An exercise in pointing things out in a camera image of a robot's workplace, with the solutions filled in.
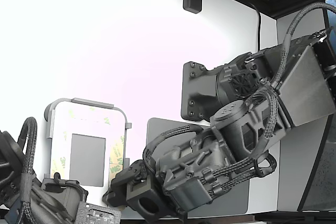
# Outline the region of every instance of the circuit board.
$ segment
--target circuit board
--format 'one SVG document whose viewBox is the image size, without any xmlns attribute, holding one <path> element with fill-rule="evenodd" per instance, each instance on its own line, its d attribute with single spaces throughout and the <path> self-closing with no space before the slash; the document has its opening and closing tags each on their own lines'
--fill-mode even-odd
<svg viewBox="0 0 336 224">
<path fill-rule="evenodd" d="M 120 224 L 121 212 L 81 201 L 75 224 Z"/>
</svg>

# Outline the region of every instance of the screw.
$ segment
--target screw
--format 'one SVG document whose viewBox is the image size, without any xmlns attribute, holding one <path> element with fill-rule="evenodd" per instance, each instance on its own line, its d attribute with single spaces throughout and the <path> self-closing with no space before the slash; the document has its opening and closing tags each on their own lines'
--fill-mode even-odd
<svg viewBox="0 0 336 224">
<path fill-rule="evenodd" d="M 250 70 L 254 71 L 254 70 L 257 70 L 258 69 L 258 66 L 257 65 L 252 65 L 252 67 L 250 67 Z"/>
</svg>

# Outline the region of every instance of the white backdrop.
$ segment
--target white backdrop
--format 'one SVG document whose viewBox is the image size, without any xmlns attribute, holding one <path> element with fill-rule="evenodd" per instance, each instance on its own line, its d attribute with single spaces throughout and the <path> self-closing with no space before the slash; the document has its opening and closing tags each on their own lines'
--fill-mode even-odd
<svg viewBox="0 0 336 224">
<path fill-rule="evenodd" d="M 38 122 L 34 169 L 49 171 L 45 107 L 58 98 L 113 103 L 127 115 L 127 157 L 141 158 L 152 117 L 180 121 L 182 68 L 212 69 L 256 51 L 257 15 L 233 0 L 0 0 L 0 129 L 17 138 Z M 263 15 L 261 47 L 277 44 Z"/>
</svg>

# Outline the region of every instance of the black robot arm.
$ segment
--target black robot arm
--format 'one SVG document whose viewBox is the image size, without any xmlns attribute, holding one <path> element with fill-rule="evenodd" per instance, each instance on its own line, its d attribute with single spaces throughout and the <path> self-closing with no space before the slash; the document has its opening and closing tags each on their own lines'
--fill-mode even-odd
<svg viewBox="0 0 336 224">
<path fill-rule="evenodd" d="M 126 205 L 147 222 L 187 212 L 277 166 L 268 150 L 293 127 L 336 112 L 336 57 L 324 29 L 291 41 L 293 30 L 309 10 L 335 8 L 318 3 L 294 19 L 282 45 L 243 54 L 208 71 L 188 62 L 183 68 L 181 116 L 210 123 L 164 132 L 147 146 L 143 160 L 120 172 L 103 201 Z M 155 147 L 171 135 L 195 136 L 153 160 Z M 259 167 L 266 160 L 268 167 Z"/>
</svg>

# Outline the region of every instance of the robotic arm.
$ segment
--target robotic arm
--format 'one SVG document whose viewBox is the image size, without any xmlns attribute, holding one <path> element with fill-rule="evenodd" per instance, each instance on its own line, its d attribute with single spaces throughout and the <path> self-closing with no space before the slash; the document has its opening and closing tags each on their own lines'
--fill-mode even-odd
<svg viewBox="0 0 336 224">
<path fill-rule="evenodd" d="M 116 175 L 103 201 L 112 207 L 129 206 L 147 222 L 165 216 L 184 219 L 189 211 L 211 204 L 235 185 L 274 172 L 277 161 L 268 150 L 275 143 L 292 128 L 336 112 L 332 29 L 291 40 L 301 18 L 316 8 L 336 13 L 325 3 L 306 7 L 280 46 L 240 55 L 210 71 L 199 63 L 186 63 L 181 116 L 194 122 L 206 120 L 210 127 L 189 124 L 160 134 L 146 146 L 142 160 Z M 18 142 L 0 132 L 0 205 L 10 208 L 7 221 L 80 224 L 103 218 L 118 224 L 120 212 L 86 203 L 88 192 L 79 182 L 59 176 L 37 180 L 36 127 L 36 120 L 28 118 Z M 189 132 L 195 136 L 153 159 L 160 143 Z M 265 160 L 269 166 L 259 167 Z"/>
<path fill-rule="evenodd" d="M 265 177 L 277 166 L 268 153 L 293 127 L 336 112 L 336 57 L 332 29 L 291 40 L 302 10 L 280 46 L 244 54 L 208 71 L 188 62 L 183 68 L 181 116 L 207 120 L 209 129 L 190 124 L 162 133 L 149 143 L 143 160 L 112 180 L 103 201 L 130 206 L 147 222 L 210 204 L 235 185 Z M 190 141 L 154 160 L 155 148 L 171 136 L 195 132 Z M 259 167 L 267 160 L 268 167 Z"/>
</svg>

